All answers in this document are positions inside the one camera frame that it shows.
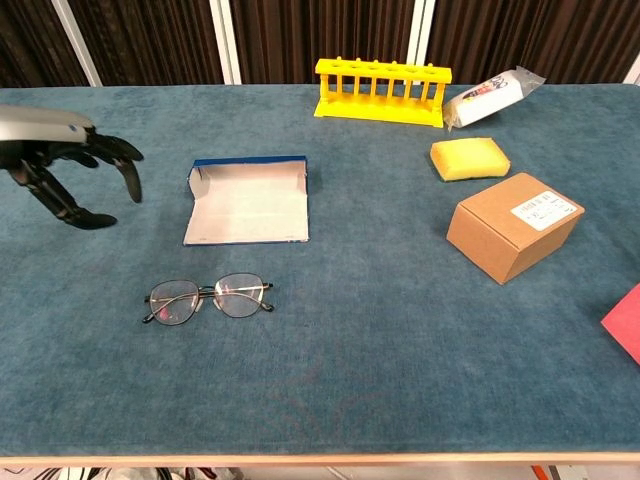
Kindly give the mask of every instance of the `plastic bag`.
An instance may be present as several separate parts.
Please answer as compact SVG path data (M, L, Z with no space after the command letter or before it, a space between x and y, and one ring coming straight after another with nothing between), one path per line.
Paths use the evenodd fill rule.
M444 121L449 130L464 127L522 100L544 82L526 68L507 70L447 102Z

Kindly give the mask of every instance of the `robotic hand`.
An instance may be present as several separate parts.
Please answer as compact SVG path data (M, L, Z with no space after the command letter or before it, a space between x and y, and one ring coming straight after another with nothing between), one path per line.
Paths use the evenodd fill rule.
M143 159L131 144L99 135L91 120L77 113L45 108L0 105L0 169L27 187L60 220L91 230L116 223L115 217L81 208L45 168L56 158L75 160L96 168L96 158L115 166L127 184L131 199L142 201L134 161Z

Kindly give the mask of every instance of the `yellow test tube rack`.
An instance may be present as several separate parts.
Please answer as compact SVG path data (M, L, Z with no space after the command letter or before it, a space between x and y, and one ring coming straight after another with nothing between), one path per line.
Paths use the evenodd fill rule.
M414 123L442 127L442 101L445 85L451 83L451 69L321 58L316 64L320 75L320 101L316 117L359 118L386 122ZM353 92L345 91L343 81L353 78ZM361 78L371 79L371 89L360 91ZM329 88L335 78L336 89ZM379 94L378 81L388 80L384 94ZM402 96L394 95L394 84L404 82ZM411 96L411 86L422 84L419 97ZM429 86L435 84L435 95L429 98Z

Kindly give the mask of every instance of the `dark curtain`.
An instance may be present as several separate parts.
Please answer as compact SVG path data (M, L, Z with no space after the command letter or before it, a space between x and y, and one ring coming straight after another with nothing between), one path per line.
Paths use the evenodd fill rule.
M224 83L208 0L69 0L104 85Z
M243 83L317 83L319 58L404 63L413 0L232 0Z
M455 83L516 65L549 83L606 83L638 51L638 0L439 0L426 60L451 67Z
M0 1L0 87L89 85L49 0Z

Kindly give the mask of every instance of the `sponge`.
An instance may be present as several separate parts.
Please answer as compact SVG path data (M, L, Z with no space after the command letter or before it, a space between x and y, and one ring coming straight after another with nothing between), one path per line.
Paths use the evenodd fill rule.
M491 138L436 142L431 160L445 182L465 178L504 177L511 163Z

